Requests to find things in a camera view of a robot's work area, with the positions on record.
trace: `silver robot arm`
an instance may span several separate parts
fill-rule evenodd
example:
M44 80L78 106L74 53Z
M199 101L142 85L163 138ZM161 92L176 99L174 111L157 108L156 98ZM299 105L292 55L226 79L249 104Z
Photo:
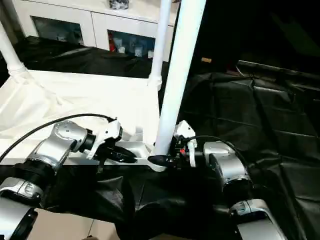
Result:
M195 132L183 121L175 129L170 156L150 156L148 160L175 169L211 168L220 183L239 239L287 240L266 202L255 197L254 184L236 149L227 142L218 141L217 137L201 137L216 141L206 142L203 148L196 150Z
M69 153L90 151L95 139L90 130L62 121L24 163L14 166L14 175L0 185L0 240L27 239L37 218L35 207Z

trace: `beige floor tile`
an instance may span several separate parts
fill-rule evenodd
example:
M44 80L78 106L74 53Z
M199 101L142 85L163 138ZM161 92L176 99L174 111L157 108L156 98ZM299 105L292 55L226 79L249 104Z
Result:
M106 221L94 220L90 235L99 240L120 240L115 225Z
M82 240L89 234L93 220L72 214L37 209L38 218L28 240Z

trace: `black cable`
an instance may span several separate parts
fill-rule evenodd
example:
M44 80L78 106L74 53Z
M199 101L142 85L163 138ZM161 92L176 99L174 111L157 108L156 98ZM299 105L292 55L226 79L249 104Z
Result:
M245 161L245 158L244 156L241 154L241 152L236 149L236 147L231 143L231 142L228 142L228 141L225 141L223 139L221 139L220 137L217 137L217 136L209 136L209 135L199 135L199 136L192 136L192 137L189 137L187 138L187 142L193 140L193 139L214 139L215 141L220 141L226 145L228 145L235 153L236 155L240 158L240 160L245 164L246 161Z
M2 153L2 155L0 156L0 163L2 162L2 160L8 155L8 153L11 152L12 149L14 149L18 144L20 144L23 140L25 140L26 138L28 138L29 136L31 136L32 134L34 134L35 132L46 128L52 124L56 124L58 122L67 120L67 119L74 119L74 118L79 118L79 117L97 117L97 118L103 118L103 119L107 119L108 122L112 122L114 121L113 118L109 117L109 116L105 116L105 115L101 115L101 114L95 114L95 113L80 113L80 114L74 114L74 115L69 115L69 116L64 116L61 118L58 118L56 120L47 122L41 126L36 127L35 129L29 131L28 133L26 133L25 135L23 135L22 137L20 137L17 141L15 141L11 146L9 146L7 148L7 150L4 151L4 153Z

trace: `white vertical pipe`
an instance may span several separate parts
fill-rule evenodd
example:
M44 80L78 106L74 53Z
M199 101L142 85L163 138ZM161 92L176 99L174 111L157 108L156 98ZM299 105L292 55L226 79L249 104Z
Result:
M6 30L0 22L0 52L6 61L7 68L11 75L24 73L26 68L24 64L19 60L14 47L12 46Z
M206 0L182 0L153 155L166 155L174 134Z
M155 46L154 46L154 55L152 60L152 68L149 76L150 81L159 85L159 88L162 84L162 63L164 59L164 52L166 46L166 36L167 29L170 20L170 10L171 10L172 0L162 0L160 7L160 16L159 22L157 25L157 33L155 38Z

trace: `black plastic sheet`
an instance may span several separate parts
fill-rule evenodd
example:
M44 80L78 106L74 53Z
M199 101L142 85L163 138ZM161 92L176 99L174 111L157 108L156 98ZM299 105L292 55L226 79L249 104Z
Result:
M151 62L96 48L30 37L17 46L34 70L148 77ZM166 79L168 66L164 65ZM0 64L0 81L7 79ZM197 135L233 143L289 240L320 240L320 83L274 82L226 74L189 77L180 111ZM0 167L0 182L10 175ZM121 239L168 233L233 239L234 228L210 171L157 173L147 167L64 166L42 207L114 222Z

